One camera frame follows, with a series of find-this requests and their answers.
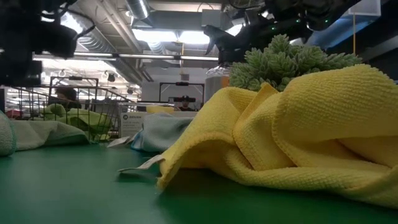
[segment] black cable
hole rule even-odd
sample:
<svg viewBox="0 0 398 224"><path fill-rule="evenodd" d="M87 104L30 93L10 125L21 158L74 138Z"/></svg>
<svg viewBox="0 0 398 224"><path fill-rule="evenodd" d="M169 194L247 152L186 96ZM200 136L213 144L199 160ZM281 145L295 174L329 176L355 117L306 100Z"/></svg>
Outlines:
<svg viewBox="0 0 398 224"><path fill-rule="evenodd" d="M95 22L94 22L94 20L93 20L92 18L90 18L89 16L87 16L86 14L83 14L83 13L80 13L80 12L77 12L77 11L74 11L74 10L72 10L72 9L67 9L67 12L70 12L70 13L72 13L72 14L75 14L75 15L81 16L81 17L83 17L83 18L85 18L85 19L88 19L88 20L93 24L93 25L92 25L91 27L89 27L88 29L83 30L81 33L79 33L78 35L76 35L76 37L75 37L76 40L79 39L80 37L83 37L83 36L87 35L88 33L90 33L91 31L93 31L93 30L95 29Z"/></svg>
<svg viewBox="0 0 398 224"><path fill-rule="evenodd" d="M209 4L209 3L207 3L207 2L202 2L202 3L199 4L198 9L197 9L197 12L199 12L200 6L202 6L203 4L206 4L206 5L210 6L211 9L214 10L214 8L213 8L213 6L212 6L211 4Z"/></svg>
<svg viewBox="0 0 398 224"><path fill-rule="evenodd" d="M69 3L66 3L65 7L62 8L62 11L54 13L54 14L44 14L42 13L41 16L47 19L60 19L65 13L67 13Z"/></svg>
<svg viewBox="0 0 398 224"><path fill-rule="evenodd" d="M260 6L260 5L257 5L257 6L249 6L249 7L239 7L239 6L236 6L235 4L232 3L233 0L228 0L228 2L229 2L229 4L230 4L232 7L234 7L235 9L240 9L240 10L253 9L253 8L255 8L255 7L259 7L259 6Z"/></svg>

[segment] table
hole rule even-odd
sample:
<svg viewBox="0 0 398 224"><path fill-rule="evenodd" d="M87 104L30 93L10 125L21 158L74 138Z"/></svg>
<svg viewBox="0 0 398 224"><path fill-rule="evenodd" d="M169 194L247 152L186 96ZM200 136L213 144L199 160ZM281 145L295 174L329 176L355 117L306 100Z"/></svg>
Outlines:
<svg viewBox="0 0 398 224"><path fill-rule="evenodd" d="M150 155L104 145L0 158L0 223L397 223L398 211L320 192L245 187L181 170L156 189L158 167L119 175Z"/></svg>

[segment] light green towel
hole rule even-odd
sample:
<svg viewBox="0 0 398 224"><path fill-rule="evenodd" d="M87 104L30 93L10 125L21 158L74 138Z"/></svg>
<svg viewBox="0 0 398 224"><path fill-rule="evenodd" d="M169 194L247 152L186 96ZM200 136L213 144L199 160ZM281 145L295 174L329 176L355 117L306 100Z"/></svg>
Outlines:
<svg viewBox="0 0 398 224"><path fill-rule="evenodd" d="M10 121L0 111L0 156L40 146L88 144L84 131L58 121Z"/></svg>
<svg viewBox="0 0 398 224"><path fill-rule="evenodd" d="M17 151L40 146L89 143L84 131L58 121L11 121L11 123L16 135Z"/></svg>
<svg viewBox="0 0 398 224"><path fill-rule="evenodd" d="M0 156L9 156L17 149L16 135L8 117L0 111Z"/></svg>
<svg viewBox="0 0 398 224"><path fill-rule="evenodd" d="M106 114L99 114L88 110L72 108L66 112L60 104L52 104L42 111L44 119L34 118L35 121L59 121L72 125L86 133L92 141L109 139L108 131L112 121Z"/></svg>

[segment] metal basket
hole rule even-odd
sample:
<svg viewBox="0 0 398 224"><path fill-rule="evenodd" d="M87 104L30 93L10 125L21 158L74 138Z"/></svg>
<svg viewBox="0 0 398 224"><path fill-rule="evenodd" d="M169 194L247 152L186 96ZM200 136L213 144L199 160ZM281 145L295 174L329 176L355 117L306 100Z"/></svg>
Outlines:
<svg viewBox="0 0 398 224"><path fill-rule="evenodd" d="M76 101L57 98L54 89L74 89ZM10 119L59 121L83 130L90 141L118 138L118 103L133 103L107 88L95 86L38 86L11 88L7 93L6 115Z"/></svg>

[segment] black machine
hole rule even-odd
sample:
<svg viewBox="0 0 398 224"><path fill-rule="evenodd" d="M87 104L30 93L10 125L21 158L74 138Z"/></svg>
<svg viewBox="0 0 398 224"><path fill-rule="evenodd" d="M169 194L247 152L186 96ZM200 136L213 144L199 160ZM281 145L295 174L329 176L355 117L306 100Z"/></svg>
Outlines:
<svg viewBox="0 0 398 224"><path fill-rule="evenodd" d="M95 28L77 34L60 24L66 13L77 14L68 7L77 0L0 0L0 85L36 86L40 84L42 64L32 59L32 53L43 51L61 58L72 58L76 42ZM245 26L237 36L207 26L211 37L208 52L217 45L244 52L251 47L264 48L276 34L288 34L292 39L308 38L312 30L323 30L360 0L264 0L258 7L238 8ZM264 17L267 12L272 17ZM42 21L42 17L53 22Z"/></svg>
<svg viewBox="0 0 398 224"><path fill-rule="evenodd" d="M61 25L61 17L77 0L0 0L0 85L40 85L42 63L32 53L43 51L61 58L71 58L81 34ZM45 22L42 17L52 20Z"/></svg>
<svg viewBox="0 0 398 224"><path fill-rule="evenodd" d="M229 0L231 6L238 9L234 19L244 18L244 27L233 36L217 27L206 26L204 33L210 37L206 54L216 45L220 51L219 63L240 62L244 60L245 51L267 47L277 34L306 42L313 30L328 28L360 1L264 0L260 6L242 8Z"/></svg>

